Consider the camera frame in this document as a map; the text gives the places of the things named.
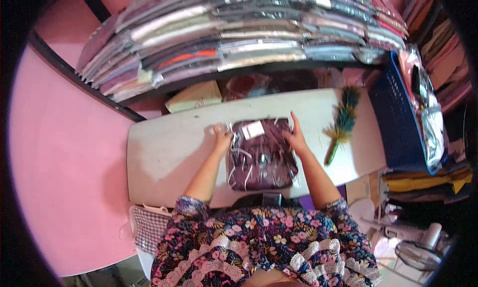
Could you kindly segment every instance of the feather duster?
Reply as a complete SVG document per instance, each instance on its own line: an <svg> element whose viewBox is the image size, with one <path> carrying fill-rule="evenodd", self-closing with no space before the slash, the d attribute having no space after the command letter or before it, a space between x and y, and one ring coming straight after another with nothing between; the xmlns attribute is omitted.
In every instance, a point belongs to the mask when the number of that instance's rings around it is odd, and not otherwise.
<svg viewBox="0 0 478 287"><path fill-rule="evenodd" d="M349 142L352 129L355 126L355 120L357 119L355 108L359 103L359 98L359 87L344 87L341 98L342 103L337 107L335 124L324 130L325 134L332 139L324 162L325 166L329 166L332 163L338 146Z"/></svg>

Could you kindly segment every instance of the white label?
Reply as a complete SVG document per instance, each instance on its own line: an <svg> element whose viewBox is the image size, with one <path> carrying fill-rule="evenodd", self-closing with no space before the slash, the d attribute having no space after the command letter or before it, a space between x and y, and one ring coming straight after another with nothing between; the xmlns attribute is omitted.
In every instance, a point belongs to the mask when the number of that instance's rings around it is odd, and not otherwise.
<svg viewBox="0 0 478 287"><path fill-rule="evenodd" d="M264 128L262 127L262 123L260 121L242 126L242 132L244 133L246 140L250 140L256 136L265 134Z"/></svg>

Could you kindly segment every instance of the plastic container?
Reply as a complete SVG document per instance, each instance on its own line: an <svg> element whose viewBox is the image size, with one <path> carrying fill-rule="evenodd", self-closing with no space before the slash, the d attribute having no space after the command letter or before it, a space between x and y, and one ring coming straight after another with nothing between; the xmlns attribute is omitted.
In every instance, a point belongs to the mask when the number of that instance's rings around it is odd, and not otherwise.
<svg viewBox="0 0 478 287"><path fill-rule="evenodd" d="M427 172L435 175L440 168L430 169L425 146L407 97L398 66L397 52L382 77L368 91L382 136L387 166L394 171Z"/></svg>

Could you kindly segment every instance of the stack of folded clothes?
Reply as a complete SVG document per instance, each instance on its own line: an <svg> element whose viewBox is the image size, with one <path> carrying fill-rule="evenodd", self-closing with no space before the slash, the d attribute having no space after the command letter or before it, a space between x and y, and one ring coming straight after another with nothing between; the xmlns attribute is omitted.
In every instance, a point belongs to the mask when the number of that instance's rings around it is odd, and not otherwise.
<svg viewBox="0 0 478 287"><path fill-rule="evenodd" d="M185 78L271 62L380 64L405 47L382 0L133 0L86 43L76 71L120 102Z"/></svg>

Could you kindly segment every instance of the lace trim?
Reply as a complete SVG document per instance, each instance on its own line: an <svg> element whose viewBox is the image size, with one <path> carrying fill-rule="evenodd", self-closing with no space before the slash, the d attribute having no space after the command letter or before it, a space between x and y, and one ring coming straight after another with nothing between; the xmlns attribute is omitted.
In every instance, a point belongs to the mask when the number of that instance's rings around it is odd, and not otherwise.
<svg viewBox="0 0 478 287"><path fill-rule="evenodd" d="M227 262L223 262L219 259L212 261L206 261L203 263L200 269L193 271L191 278L185 280L182 284L183 287L196 287L204 279L204 276L211 271L220 271L228 275L235 283L243 278L241 269L237 266L230 265Z"/></svg>
<svg viewBox="0 0 478 287"><path fill-rule="evenodd" d="M235 252L242 259L242 267L245 268L247 271L250 271L252 269L252 265L250 263L249 256L248 256L248 245L245 242L241 243L241 242L237 242L237 241L230 241L229 238L227 238L224 235L221 235L221 236L215 238L212 241L211 245L202 244L201 247L199 248L199 251L197 249L193 249L192 251L190 251L188 259L181 261L178 264L178 266L172 272L170 272L166 275L166 278L159 281L158 286L160 286L160 287L176 286L177 283L179 282L179 280L185 274L185 272L189 269L189 267L191 267L194 260L196 260L199 257L201 257L202 255L210 252L215 247L222 247L222 248L225 248L225 249L228 249L228 250L231 250L231 251ZM222 265L223 262L221 260L218 260L218 261L221 263L222 266L218 266L218 262L215 262L215 264L210 263L210 262L214 262L214 261L216 261L216 260L204 262L203 266L200 269L201 273L203 272L203 269L205 271L207 270L207 267L205 268L205 265L208 265L208 267L214 268L212 270L224 271L224 273L226 273L232 279L237 278L238 276L240 276L240 278L242 278L243 275L242 275L242 272L241 272L239 267L231 266L229 263L224 262L226 265L230 266L230 267L226 267L226 266ZM186 280L186 281L188 281L188 284L194 284L193 281L191 281L191 282L189 282L190 280Z"/></svg>
<svg viewBox="0 0 478 287"><path fill-rule="evenodd" d="M367 283L365 282L365 278L370 280L372 287L379 284L382 280L382 275L379 273L378 268L367 268L370 271L363 271L363 268L366 267L360 266L360 264L353 258L347 259L345 261L345 266L351 268L354 271L354 273L352 273L348 268L345 268L344 275L342 277L343 282L349 287L368 287Z"/></svg>
<svg viewBox="0 0 478 287"><path fill-rule="evenodd" d="M315 253L319 251L329 250L331 252L338 252L340 250L340 242L338 239L325 239L321 242L312 242L308 248L302 253L296 253L289 263L291 268L298 272L303 263L310 259ZM312 271L308 271L301 275L308 284L312 285L317 278L329 274L338 273L344 274L345 262L341 261L340 255L338 256L338 262L329 262L316 266Z"/></svg>
<svg viewBox="0 0 478 287"><path fill-rule="evenodd" d="M312 255L319 251L330 250L332 252L340 251L340 242L337 238L334 239L325 239L321 242L312 242L308 248L302 252L302 256L305 260L309 260Z"/></svg>
<svg viewBox="0 0 478 287"><path fill-rule="evenodd" d="M354 258L349 258L345 260L345 266L367 277L372 283L375 283L381 279L381 275L377 267L368 268L365 266L361 266L360 263L356 261Z"/></svg>
<svg viewBox="0 0 478 287"><path fill-rule="evenodd" d="M189 263L188 260L181 261L172 272L166 275L166 278L164 278L163 280L159 280L157 285L159 287L176 286L190 266L191 263Z"/></svg>
<svg viewBox="0 0 478 287"><path fill-rule="evenodd" d="M307 272L301 277L310 285L314 284L318 278L326 275L326 274L340 274L341 276L344 275L345 271L345 262L327 262L325 264L321 264L316 266L311 272Z"/></svg>

